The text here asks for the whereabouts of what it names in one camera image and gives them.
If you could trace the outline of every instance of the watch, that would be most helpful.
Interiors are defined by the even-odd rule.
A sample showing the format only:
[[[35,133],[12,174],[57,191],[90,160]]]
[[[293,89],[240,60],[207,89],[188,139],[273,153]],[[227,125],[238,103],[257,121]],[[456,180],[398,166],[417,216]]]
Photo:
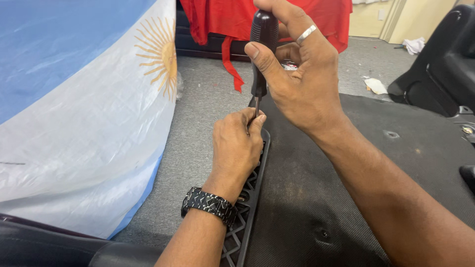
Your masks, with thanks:
[[[184,218],[190,208],[204,210],[220,217],[223,223],[233,226],[236,218],[236,208],[226,199],[201,191],[199,187],[192,187],[186,194],[181,206],[181,217]]]

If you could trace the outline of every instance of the ring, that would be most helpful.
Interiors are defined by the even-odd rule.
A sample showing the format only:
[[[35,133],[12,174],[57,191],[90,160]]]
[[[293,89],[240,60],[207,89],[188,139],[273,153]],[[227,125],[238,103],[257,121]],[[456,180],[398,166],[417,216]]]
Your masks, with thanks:
[[[316,30],[317,27],[315,27],[315,25],[312,25],[310,26],[307,30],[304,31],[304,33],[302,33],[302,35],[297,39],[297,44],[300,45],[304,40],[305,38],[307,38],[314,30]]]

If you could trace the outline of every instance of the black screwdriver handle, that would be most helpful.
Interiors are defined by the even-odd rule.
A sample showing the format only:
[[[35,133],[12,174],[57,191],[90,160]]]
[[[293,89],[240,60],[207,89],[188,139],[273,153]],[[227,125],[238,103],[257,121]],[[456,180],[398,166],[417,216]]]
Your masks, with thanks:
[[[277,41],[279,40],[279,20],[271,12],[258,10],[254,14],[251,27],[251,41],[259,42],[276,53]],[[261,71],[252,64],[254,82],[251,93],[255,97],[267,95],[267,81]]]

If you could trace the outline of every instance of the golden sun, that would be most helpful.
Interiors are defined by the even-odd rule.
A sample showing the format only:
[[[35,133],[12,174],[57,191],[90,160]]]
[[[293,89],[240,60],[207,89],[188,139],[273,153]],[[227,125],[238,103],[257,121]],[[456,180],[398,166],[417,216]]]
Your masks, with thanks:
[[[160,86],[158,87],[158,91],[160,91],[162,89],[162,85],[165,84],[163,96],[165,96],[165,93],[168,93],[168,100],[171,100],[173,102],[173,100],[176,98],[176,85],[177,85],[177,54],[175,51],[175,42],[174,42],[175,20],[173,20],[173,27],[171,30],[167,19],[165,19],[165,24],[167,25],[167,29],[165,29],[165,27],[163,26],[161,22],[162,20],[159,17],[157,18],[160,23],[160,27],[158,27],[157,23],[155,22],[153,18],[151,18],[151,20],[155,27],[153,27],[152,24],[148,20],[145,20],[149,26],[148,28],[145,27],[142,23],[140,23],[148,34],[145,34],[140,29],[137,29],[137,31],[139,31],[142,34],[143,38],[145,38],[146,41],[135,36],[135,38],[139,39],[142,43],[144,43],[151,49],[146,49],[139,45],[134,45],[134,47],[138,47],[145,52],[154,54],[154,56],[136,54],[139,57],[155,59],[154,61],[150,63],[141,63],[139,66],[160,65],[154,68],[153,70],[147,73],[144,73],[143,75],[149,75],[151,73],[161,70],[158,73],[158,76],[155,77],[150,82],[150,84],[158,81],[161,77],[163,77],[163,80]]]

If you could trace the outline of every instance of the gray carpet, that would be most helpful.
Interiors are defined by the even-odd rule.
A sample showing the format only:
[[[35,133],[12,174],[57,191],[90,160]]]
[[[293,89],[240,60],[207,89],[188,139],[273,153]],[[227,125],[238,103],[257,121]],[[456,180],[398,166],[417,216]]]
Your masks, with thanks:
[[[393,49],[397,46],[384,41],[362,39],[351,38],[349,47],[340,54],[339,90],[350,95],[388,98],[367,91],[361,76],[377,78],[388,86],[410,68],[416,56]],[[112,240],[164,248],[171,239],[181,222],[184,195],[190,187],[202,185],[211,171],[214,122],[246,107],[251,99],[251,64],[233,65],[245,82],[242,94],[233,89],[233,77],[221,60],[178,58],[184,94],[176,104],[153,190],[130,224]]]

